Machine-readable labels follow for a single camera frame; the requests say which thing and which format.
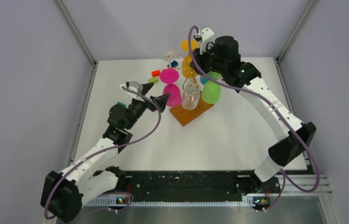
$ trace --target brown wooden block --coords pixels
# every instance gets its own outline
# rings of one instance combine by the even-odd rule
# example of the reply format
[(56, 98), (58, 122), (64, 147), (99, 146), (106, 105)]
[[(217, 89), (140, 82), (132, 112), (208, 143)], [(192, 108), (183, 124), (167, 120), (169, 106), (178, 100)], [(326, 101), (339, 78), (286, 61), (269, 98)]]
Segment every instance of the brown wooden block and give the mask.
[(196, 108), (191, 111), (184, 109), (180, 104), (176, 107), (171, 108), (170, 112), (182, 126), (186, 126), (189, 122), (193, 121), (195, 118), (203, 114), (212, 106), (214, 106), (214, 104), (208, 104), (203, 101), (202, 98), (200, 98)]

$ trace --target red block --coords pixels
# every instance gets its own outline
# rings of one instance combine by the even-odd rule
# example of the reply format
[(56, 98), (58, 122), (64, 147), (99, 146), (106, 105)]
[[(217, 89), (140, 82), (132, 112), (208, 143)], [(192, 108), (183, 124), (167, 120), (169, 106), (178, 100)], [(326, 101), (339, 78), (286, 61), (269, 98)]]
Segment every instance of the red block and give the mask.
[(156, 71), (152, 71), (152, 77), (157, 77), (161, 74), (161, 71), (156, 70)]

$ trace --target tabletop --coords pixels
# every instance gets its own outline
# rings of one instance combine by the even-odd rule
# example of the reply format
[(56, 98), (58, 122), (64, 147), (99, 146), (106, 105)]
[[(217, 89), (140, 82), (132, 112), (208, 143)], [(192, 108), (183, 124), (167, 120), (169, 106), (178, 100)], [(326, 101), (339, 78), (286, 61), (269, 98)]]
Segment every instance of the tabletop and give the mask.
[[(253, 63), (271, 91), (287, 106), (273, 58), (244, 57), (242, 61)], [(147, 83), (152, 71), (166, 66), (167, 62), (161, 59), (99, 61), (75, 160), (101, 138), (108, 127), (110, 108), (117, 102), (131, 103), (132, 98), (119, 86), (127, 81)], [(176, 84), (181, 91), (184, 79), (180, 72)], [(158, 82), (147, 96), (162, 95), (165, 86)], [(132, 140), (147, 134), (157, 118), (157, 112), (147, 110), (129, 131), (133, 134)], [(158, 129), (147, 139), (127, 146), (109, 159), (107, 167), (119, 166), (122, 170), (253, 170), (276, 142), (273, 131), (255, 108), (234, 90), (223, 88), (220, 101), (185, 127), (167, 107)], [(285, 169), (306, 170), (303, 155)]]

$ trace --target gray wall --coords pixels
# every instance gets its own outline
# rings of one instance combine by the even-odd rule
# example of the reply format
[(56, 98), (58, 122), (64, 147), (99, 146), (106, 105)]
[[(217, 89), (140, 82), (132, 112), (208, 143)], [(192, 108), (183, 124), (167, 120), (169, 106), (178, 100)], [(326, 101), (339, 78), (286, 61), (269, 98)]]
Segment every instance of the gray wall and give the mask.
[(0, 1), (0, 224), (42, 223), (91, 66), (52, 0)]
[(349, 1), (321, 0), (284, 61), (312, 149), (349, 223)]
[(277, 56), (308, 0), (65, 0), (96, 60), (160, 58), (192, 25), (233, 35), (243, 56)]

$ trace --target robotic arm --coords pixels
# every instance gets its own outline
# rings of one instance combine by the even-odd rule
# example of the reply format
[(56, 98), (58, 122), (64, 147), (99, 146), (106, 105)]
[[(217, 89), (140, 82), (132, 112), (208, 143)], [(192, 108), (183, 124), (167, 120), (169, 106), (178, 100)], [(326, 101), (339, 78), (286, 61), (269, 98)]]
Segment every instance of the robotic arm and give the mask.
[[(139, 84), (137, 82), (127, 82), (121, 87), (144, 96), (153, 85), (153, 83)], [(144, 101), (133, 93), (129, 94), (133, 99), (127, 108), (121, 104), (111, 107), (108, 117), (108, 129), (91, 150), (69, 167), (59, 173), (52, 171), (45, 178), (41, 197), (41, 206), (43, 207), (45, 207), (54, 186), (66, 175), (65, 179), (54, 191), (53, 197), (48, 204), (48, 211), (66, 223), (75, 218), (81, 208), (90, 200), (106, 191), (113, 190), (118, 182), (125, 179), (125, 173), (119, 168), (111, 166), (101, 170), (106, 161), (120, 153), (124, 147), (111, 149), (103, 153), (99, 151), (129, 143), (132, 134), (128, 130), (133, 127), (146, 109), (156, 110), (156, 107), (149, 101)], [(151, 96), (150, 99), (158, 105), (162, 112), (166, 107), (169, 96), (170, 94), (159, 97)]]
[[(194, 39), (199, 42), (199, 48), (193, 51), (196, 62), (205, 73), (214, 71), (220, 73), (225, 82), (231, 86), (253, 91), (267, 98), (275, 106), (296, 131), (301, 139), (309, 145), (316, 127), (312, 122), (305, 124), (294, 116), (278, 98), (270, 91), (261, 73), (248, 62), (242, 62), (238, 52), (239, 44), (231, 36), (221, 36), (214, 40), (214, 32), (210, 28), (199, 30)], [(199, 74), (197, 66), (190, 65)], [(289, 128), (281, 121), (280, 117), (262, 99), (246, 92), (237, 91), (248, 100), (269, 124), (278, 142), (268, 149), (269, 155), (250, 175), (258, 186), (271, 179), (276, 173), (299, 156), (305, 149), (290, 132)]]

